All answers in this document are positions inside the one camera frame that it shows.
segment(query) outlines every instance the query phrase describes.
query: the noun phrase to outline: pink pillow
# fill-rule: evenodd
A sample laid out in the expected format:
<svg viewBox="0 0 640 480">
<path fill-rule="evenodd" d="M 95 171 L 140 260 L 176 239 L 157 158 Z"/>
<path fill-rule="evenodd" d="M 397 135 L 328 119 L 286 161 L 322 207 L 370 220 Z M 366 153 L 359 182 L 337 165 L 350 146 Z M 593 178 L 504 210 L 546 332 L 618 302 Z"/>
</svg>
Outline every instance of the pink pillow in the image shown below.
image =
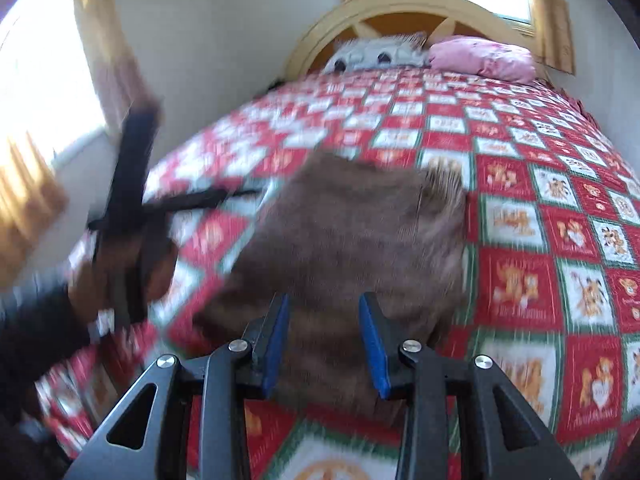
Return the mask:
<svg viewBox="0 0 640 480">
<path fill-rule="evenodd" d="M 531 53 L 521 46 L 455 36 L 429 49 L 431 68 L 475 74 L 513 83 L 531 83 L 536 67 Z"/>
</svg>

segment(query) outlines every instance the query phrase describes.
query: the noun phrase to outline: brown cloth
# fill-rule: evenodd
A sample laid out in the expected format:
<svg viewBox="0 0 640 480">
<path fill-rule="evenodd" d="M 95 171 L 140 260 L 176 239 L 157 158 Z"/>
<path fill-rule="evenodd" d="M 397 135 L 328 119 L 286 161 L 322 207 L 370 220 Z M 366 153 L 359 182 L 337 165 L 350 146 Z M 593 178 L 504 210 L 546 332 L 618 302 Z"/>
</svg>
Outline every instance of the brown cloth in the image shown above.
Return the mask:
<svg viewBox="0 0 640 480">
<path fill-rule="evenodd" d="M 196 325 L 230 340 L 264 315 L 274 293 L 289 294 L 278 398 L 391 423 L 396 410 L 376 402 L 367 369 L 358 298 L 375 291 L 387 317 L 432 346 L 463 304 L 464 225 L 457 172 L 381 170 L 313 152 Z"/>
</svg>

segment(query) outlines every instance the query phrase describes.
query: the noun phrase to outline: triangular cutout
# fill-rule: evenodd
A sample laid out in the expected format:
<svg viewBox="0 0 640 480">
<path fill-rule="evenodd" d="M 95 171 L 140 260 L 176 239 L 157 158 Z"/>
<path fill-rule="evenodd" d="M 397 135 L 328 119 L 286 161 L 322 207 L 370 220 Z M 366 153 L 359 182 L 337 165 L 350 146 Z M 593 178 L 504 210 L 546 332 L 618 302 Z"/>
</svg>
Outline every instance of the triangular cutout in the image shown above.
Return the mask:
<svg viewBox="0 0 640 480">
<path fill-rule="evenodd" d="M 494 388 L 494 399 L 498 408 L 504 447 L 508 451 L 515 451 L 523 447 L 535 446 L 539 439 L 532 427 L 499 386 Z"/>
<path fill-rule="evenodd" d="M 155 397 L 156 385 L 147 384 L 111 429 L 107 442 L 129 449 L 141 449 Z"/>
</svg>

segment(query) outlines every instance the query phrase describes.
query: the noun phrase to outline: bedspread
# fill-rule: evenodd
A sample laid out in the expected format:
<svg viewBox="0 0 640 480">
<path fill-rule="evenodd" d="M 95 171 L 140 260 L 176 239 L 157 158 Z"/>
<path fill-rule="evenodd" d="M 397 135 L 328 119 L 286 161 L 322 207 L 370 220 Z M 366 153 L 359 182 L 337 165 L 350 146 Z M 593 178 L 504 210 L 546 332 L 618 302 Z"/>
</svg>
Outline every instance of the bedspread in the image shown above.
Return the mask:
<svg viewBox="0 0 640 480">
<path fill-rule="evenodd" d="M 67 449 L 78 451 L 157 355 L 210 350 L 192 330 L 192 315 L 220 286 L 260 209 L 316 146 L 383 166 L 462 173 L 468 302 L 440 351 L 490 355 L 578 472 L 597 478 L 640 427 L 640 185 L 593 120 L 545 86 L 415 68 L 288 84 L 152 170 L 148 197 L 212 182 L 260 186 L 265 197 L 177 214 L 174 281 L 149 322 L 80 352 L 41 381 L 47 421 Z M 83 251 L 81 242 L 72 263 Z M 254 477 L 394 476 L 399 437 L 392 431 L 319 408 L 298 419 L 266 402 L 247 403 L 245 412 Z M 347 429 L 358 436 L 344 436 Z M 454 424 L 449 442 L 455 478 Z M 189 448 L 195 466 L 193 439 Z"/>
</svg>

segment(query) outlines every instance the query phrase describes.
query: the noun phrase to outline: headboard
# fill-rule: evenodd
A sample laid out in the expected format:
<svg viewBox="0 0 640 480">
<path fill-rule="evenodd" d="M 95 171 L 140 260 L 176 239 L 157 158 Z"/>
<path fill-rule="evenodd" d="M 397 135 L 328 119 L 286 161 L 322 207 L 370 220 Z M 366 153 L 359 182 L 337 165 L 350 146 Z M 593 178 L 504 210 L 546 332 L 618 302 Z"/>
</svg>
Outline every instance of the headboard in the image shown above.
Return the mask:
<svg viewBox="0 0 640 480">
<path fill-rule="evenodd" d="M 346 0 L 298 41 L 287 61 L 285 77 L 295 80 L 321 70 L 334 54 L 335 40 L 415 32 L 424 32 L 428 43 L 463 34 L 530 48 L 530 42 L 507 22 L 467 0 Z M 548 78 L 540 64 L 537 72 Z"/>
</svg>

